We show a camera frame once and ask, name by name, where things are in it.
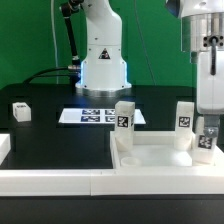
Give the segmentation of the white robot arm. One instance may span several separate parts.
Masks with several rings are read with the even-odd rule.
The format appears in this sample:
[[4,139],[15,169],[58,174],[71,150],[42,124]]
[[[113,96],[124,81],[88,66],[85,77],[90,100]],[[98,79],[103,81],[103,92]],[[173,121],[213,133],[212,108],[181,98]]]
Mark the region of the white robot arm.
[[[205,136],[218,136],[224,114],[224,0],[166,0],[167,10],[181,20],[181,49],[197,65],[197,111],[204,117]],[[67,0],[60,6],[72,54],[81,75],[76,87],[94,95],[129,89],[127,65],[121,56],[122,20],[109,0]],[[70,17],[83,10],[87,55],[78,56]]]

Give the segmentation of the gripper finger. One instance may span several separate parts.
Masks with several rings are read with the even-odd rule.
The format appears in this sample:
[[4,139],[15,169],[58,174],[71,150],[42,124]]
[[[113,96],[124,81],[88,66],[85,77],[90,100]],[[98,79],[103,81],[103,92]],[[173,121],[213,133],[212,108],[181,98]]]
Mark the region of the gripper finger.
[[204,116],[204,134],[209,138],[216,138],[219,132],[220,116],[205,115]]

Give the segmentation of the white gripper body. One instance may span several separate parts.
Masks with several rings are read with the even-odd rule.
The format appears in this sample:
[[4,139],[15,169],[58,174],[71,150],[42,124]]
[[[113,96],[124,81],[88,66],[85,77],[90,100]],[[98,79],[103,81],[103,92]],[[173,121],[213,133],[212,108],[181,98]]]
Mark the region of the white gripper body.
[[201,52],[197,64],[197,110],[224,114],[224,51],[216,54],[216,74],[211,74],[211,53]]

